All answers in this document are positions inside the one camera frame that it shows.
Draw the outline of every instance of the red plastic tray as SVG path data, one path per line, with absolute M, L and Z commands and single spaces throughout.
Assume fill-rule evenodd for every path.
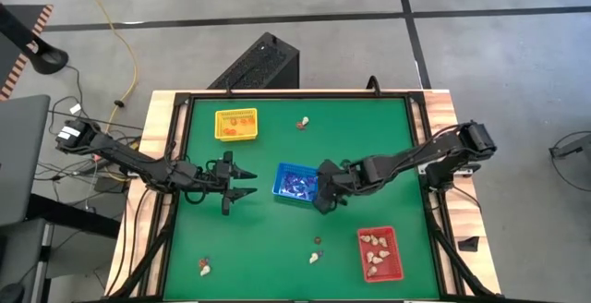
M 384 248 L 382 245 L 372 246 L 371 242 L 366 243 L 361 240 L 362 236 L 385 237 L 388 247 Z M 396 243 L 396 234 L 394 228 L 391 226 L 361 228 L 357 230 L 357 240 L 359 241 L 359 252 L 361 253 L 361 266 L 363 268 L 363 277 L 366 282 L 376 283 L 384 281 L 400 281 L 404 279 L 403 265 L 400 262 L 400 253 L 398 252 L 398 244 Z M 368 263 L 366 255 L 368 252 L 373 252 L 378 256 L 380 250 L 390 251 L 390 256 L 384 258 L 384 261 L 375 265 L 378 272 L 374 275 L 368 276 L 368 271 L 373 264 Z

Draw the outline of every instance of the yellow plastic basket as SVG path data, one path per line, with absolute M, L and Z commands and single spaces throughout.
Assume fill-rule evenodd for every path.
M 221 141 L 252 140 L 259 134 L 257 109 L 215 112 L 215 138 Z

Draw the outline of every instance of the green mat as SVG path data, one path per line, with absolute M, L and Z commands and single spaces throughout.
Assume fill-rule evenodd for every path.
M 257 108 L 259 136 L 251 141 L 214 139 L 218 110 Z M 308 116 L 304 131 L 296 122 Z M 416 173 L 399 175 L 382 191 L 353 197 L 349 206 L 321 215 L 313 208 L 277 202 L 271 193 L 278 163 L 317 167 L 412 147 L 403 100 L 222 100 L 195 104 L 187 154 L 204 164 L 233 151 L 235 162 L 257 174 L 234 187 L 259 190 L 221 214 L 221 198 L 200 205 L 180 200 L 164 298 L 361 299 L 436 298 L 438 289 Z M 368 284 L 356 231 L 391 225 L 404 279 Z M 321 244 L 314 243 L 320 236 Z M 309 264 L 310 254 L 324 256 Z M 211 273 L 199 276 L 199 259 Z

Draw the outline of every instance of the blue bin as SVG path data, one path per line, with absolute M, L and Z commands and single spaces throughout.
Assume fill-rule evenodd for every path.
M 279 197 L 312 202 L 318 193 L 316 168 L 299 164 L 279 164 L 273 194 Z

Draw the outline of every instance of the concrete floor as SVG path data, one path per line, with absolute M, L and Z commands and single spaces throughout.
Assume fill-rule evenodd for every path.
M 54 4 L 50 25 L 104 23 L 92 0 L 0 0 Z M 235 18 L 343 12 L 400 12 L 400 0 L 103 0 L 114 21 Z M 414 11 L 590 6 L 591 0 L 410 0 Z M 499 146 L 476 175 L 493 259 L 508 297 L 586 302 L 591 297 L 591 193 L 557 177 L 548 156 L 558 138 L 589 129 L 591 14 L 417 19 L 433 88 L 450 89 L 460 120 L 487 127 Z M 140 84 L 117 122 L 142 126 L 153 90 L 201 89 L 270 31 L 301 50 L 302 88 L 361 88 L 374 74 L 385 88 L 419 88 L 403 19 L 125 30 L 139 58 Z M 45 32 L 70 53 L 82 73 L 87 112 L 106 119 L 112 100 L 127 88 L 132 67 L 125 47 L 107 30 Z M 40 76 L 30 66 L 14 97 L 76 94 L 74 75 Z M 123 129 L 133 134 L 133 130 Z M 41 159 L 77 159 L 54 149 L 47 135 Z M 591 187 L 588 164 L 574 156 L 559 163 L 581 186 Z M 59 187 L 62 200 L 84 198 L 88 186 Z M 34 191 L 52 197 L 51 186 Z M 92 206 L 112 216 L 123 199 Z M 58 244 L 68 235 L 57 231 Z M 50 301 L 98 298 L 114 242 L 80 235 L 57 254 Z

